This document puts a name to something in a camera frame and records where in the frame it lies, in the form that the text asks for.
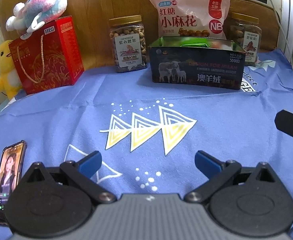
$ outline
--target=red circle logo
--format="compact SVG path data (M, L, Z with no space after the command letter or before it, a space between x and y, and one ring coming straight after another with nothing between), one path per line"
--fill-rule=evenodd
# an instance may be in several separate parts
M223 31L223 24L216 19L211 20L208 23L208 27L210 29L210 31L212 31L214 34L219 34Z

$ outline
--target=plastic jar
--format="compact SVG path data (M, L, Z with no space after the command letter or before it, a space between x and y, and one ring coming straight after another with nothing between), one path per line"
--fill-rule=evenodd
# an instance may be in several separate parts
M239 13L232 13L231 18L230 39L245 50L245 64L255 66L262 36L259 19Z
M109 26L117 72L147 68L147 47L141 15L110 19Z

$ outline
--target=snack bag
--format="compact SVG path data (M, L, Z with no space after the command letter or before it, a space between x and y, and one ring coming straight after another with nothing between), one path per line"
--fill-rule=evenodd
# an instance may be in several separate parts
M223 23L230 0L150 0L159 14L159 37L225 39Z

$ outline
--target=woman on phone screen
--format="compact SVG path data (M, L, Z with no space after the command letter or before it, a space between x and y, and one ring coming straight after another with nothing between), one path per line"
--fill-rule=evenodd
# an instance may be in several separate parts
M8 156L5 162L4 174L0 181L0 193L7 193L10 195L15 188L15 160L17 155L12 153Z

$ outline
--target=open box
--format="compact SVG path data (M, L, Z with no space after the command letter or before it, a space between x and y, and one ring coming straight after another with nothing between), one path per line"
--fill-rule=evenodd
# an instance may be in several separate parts
M240 89L245 51L234 41L161 37L149 46L152 81Z

